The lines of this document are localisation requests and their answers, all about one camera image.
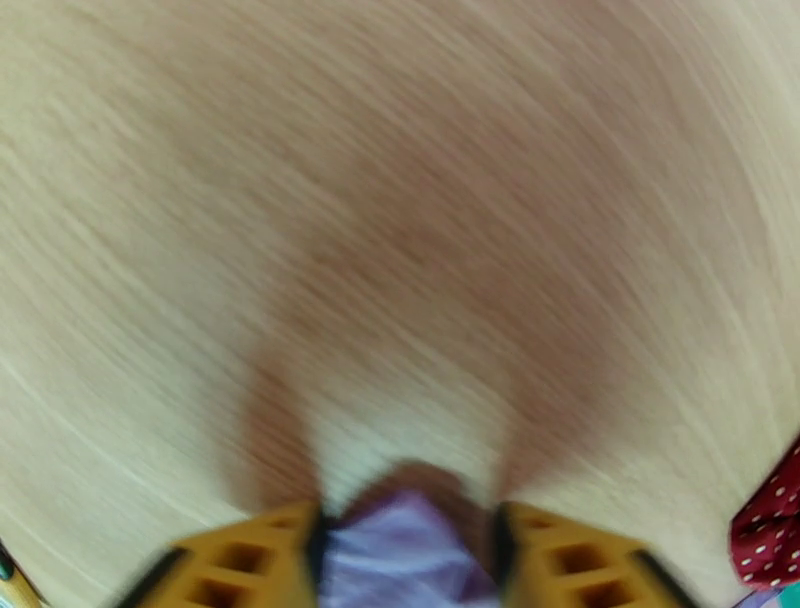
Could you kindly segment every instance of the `wooden floor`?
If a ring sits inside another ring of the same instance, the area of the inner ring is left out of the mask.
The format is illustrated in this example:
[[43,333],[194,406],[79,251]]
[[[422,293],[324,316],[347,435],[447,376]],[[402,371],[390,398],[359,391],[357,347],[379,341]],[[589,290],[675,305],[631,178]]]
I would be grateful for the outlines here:
[[798,27],[0,0],[0,536],[96,606],[172,537],[422,462],[729,605],[727,521],[800,427]]

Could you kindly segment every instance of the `purple fabric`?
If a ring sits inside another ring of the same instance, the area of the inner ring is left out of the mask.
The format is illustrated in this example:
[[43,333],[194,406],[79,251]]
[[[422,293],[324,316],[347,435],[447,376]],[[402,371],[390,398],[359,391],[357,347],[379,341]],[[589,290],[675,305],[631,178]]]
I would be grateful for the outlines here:
[[336,530],[320,608],[499,608],[489,576],[417,492]]

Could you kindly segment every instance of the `red cloth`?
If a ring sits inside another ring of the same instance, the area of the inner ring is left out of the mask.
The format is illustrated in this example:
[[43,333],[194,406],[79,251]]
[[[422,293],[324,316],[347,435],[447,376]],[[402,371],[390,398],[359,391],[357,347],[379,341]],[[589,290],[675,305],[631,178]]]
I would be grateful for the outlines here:
[[731,522],[731,556],[756,589],[800,581],[800,437]]

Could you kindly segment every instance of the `floor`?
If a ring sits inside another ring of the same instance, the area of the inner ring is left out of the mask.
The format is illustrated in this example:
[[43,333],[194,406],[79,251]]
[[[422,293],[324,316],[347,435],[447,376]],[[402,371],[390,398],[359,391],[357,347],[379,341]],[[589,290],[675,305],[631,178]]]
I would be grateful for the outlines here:
[[727,522],[800,427],[799,26],[0,0],[0,535],[97,605],[400,466],[466,529],[535,502],[731,605]]

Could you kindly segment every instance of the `light wood surface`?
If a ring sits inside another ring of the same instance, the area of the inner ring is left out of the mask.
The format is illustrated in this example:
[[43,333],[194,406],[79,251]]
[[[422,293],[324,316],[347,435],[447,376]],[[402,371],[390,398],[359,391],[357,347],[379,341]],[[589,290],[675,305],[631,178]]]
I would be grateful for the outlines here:
[[0,0],[0,535],[58,607],[403,459],[709,605],[800,426],[793,0]]

